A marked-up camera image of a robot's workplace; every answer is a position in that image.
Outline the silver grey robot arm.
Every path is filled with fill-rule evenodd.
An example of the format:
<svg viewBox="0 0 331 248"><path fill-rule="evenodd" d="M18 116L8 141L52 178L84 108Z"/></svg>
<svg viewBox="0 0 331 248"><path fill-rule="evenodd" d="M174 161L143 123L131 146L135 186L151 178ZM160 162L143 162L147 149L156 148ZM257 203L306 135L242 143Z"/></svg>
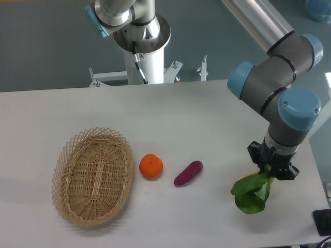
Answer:
<svg viewBox="0 0 331 248"><path fill-rule="evenodd" d="M313 127L321 109L319 96L292 83L323 56L319 39L298 35L268 1L225 1L268 55L259 65L239 64L230 74L228 89L269 122L262 143L248 151L260 172L271 167L278 180L293 180L298 169L291 160ZM85 8L97 33L113 36L125 56L129 84L175 81L179 64L164 69L164 47L171 30L155 12L154 1L93 1Z"/></svg>

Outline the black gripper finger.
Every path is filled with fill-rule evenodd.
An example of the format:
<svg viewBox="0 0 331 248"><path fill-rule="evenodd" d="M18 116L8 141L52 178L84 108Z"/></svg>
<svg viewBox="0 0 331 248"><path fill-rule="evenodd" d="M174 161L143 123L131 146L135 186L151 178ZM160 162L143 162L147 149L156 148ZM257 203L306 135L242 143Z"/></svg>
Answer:
<svg viewBox="0 0 331 248"><path fill-rule="evenodd" d="M247 147L247 150L249 152L249 155L251 157L251 160L254 164L260 168L260 164L262 162L262 157L261 157L261 144L253 141L250 143L250 145Z"/></svg>
<svg viewBox="0 0 331 248"><path fill-rule="evenodd" d="M299 169L289 163L284 168L277 169L275 177L278 180L294 180L298 174Z"/></svg>

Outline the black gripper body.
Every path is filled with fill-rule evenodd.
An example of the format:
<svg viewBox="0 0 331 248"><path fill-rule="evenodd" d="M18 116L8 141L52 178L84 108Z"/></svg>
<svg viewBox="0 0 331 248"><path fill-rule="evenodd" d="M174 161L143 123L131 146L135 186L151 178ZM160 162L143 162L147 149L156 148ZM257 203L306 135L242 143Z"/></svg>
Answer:
<svg viewBox="0 0 331 248"><path fill-rule="evenodd" d="M282 155L277 152L275 147L269 148L265 143L261 145L261 162L259 168L261 172L266 171L266 167L269 165L274 173L278 171L288 170L290 162L295 153L290 155Z"/></svg>

